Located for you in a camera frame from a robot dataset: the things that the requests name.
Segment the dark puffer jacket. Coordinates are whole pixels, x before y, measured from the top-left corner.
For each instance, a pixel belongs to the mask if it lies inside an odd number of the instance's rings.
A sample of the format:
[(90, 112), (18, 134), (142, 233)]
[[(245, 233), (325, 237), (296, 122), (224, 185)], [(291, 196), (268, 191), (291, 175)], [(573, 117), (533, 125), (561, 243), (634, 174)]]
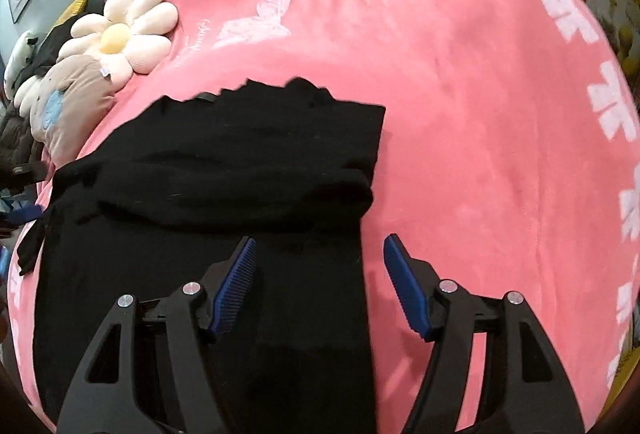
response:
[(29, 120), (20, 116), (13, 104), (9, 104), (1, 118), (1, 164), (15, 168), (40, 161), (43, 144), (32, 137)]

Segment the white daisy flower pillow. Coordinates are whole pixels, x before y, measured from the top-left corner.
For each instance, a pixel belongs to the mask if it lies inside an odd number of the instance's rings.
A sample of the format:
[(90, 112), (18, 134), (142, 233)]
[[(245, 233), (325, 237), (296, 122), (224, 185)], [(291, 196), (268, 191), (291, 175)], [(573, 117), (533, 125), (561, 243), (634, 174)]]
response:
[(106, 0), (103, 12), (79, 18), (58, 60), (88, 56), (121, 90), (135, 74), (151, 73), (170, 53), (168, 34), (178, 8), (166, 0)]

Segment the pink fleece blanket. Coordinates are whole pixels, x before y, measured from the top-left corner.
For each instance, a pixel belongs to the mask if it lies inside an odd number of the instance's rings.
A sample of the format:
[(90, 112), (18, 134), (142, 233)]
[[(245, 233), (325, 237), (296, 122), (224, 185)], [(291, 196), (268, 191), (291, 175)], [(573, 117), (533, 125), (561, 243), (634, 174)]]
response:
[[(185, 102), (250, 81), (280, 87), (303, 79), (341, 102), (383, 107), (373, 201), (360, 220), (372, 433), (407, 433), (433, 348), (410, 329), (385, 268), (391, 234), (472, 294), (520, 292), (561, 359), (588, 431), (638, 292), (639, 120), (585, 3), (166, 1), (179, 14), (169, 55), (121, 90), (112, 83), (115, 105), (75, 161), (160, 98)], [(43, 214), (60, 169), (51, 165)], [(33, 430), (61, 433), (60, 416), (51, 420), (42, 408), (32, 360), (39, 276), (18, 264), (34, 223), (9, 270), (23, 391), (6, 409), (30, 412)], [(475, 336), (456, 433), (475, 421), (485, 345), (484, 334)]]

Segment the beige plush pillow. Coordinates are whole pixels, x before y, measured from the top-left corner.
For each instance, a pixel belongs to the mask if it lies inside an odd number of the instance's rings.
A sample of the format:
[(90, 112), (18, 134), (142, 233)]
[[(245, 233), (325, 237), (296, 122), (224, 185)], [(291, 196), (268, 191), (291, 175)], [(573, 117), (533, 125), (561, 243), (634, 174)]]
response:
[(56, 168), (77, 159), (86, 141), (115, 105), (115, 87), (99, 61), (77, 55), (53, 66), (30, 108), (32, 137)]

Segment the black long-sleeve garment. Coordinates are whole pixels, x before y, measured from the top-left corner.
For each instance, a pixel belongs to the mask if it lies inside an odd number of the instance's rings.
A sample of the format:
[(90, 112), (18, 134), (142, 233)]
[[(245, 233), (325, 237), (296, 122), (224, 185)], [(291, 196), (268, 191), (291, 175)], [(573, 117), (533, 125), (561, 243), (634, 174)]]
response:
[(232, 331), (203, 354), (244, 433), (372, 433), (375, 385), (360, 220), (385, 110), (303, 79), (163, 97), (60, 168), (17, 249), (39, 276), (32, 360), (60, 415), (123, 294), (162, 298), (244, 237), (257, 268)]

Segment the white plush toy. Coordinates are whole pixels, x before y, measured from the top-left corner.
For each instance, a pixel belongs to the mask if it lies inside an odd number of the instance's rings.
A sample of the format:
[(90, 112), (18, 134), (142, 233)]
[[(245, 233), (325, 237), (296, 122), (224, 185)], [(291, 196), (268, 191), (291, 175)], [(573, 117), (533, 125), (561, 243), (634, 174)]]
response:
[(30, 31), (25, 31), (17, 39), (13, 47), (3, 76), (4, 94), (9, 100), (12, 100), (15, 96), (16, 88), (14, 84), (17, 77), (32, 62), (37, 42), (37, 35)]

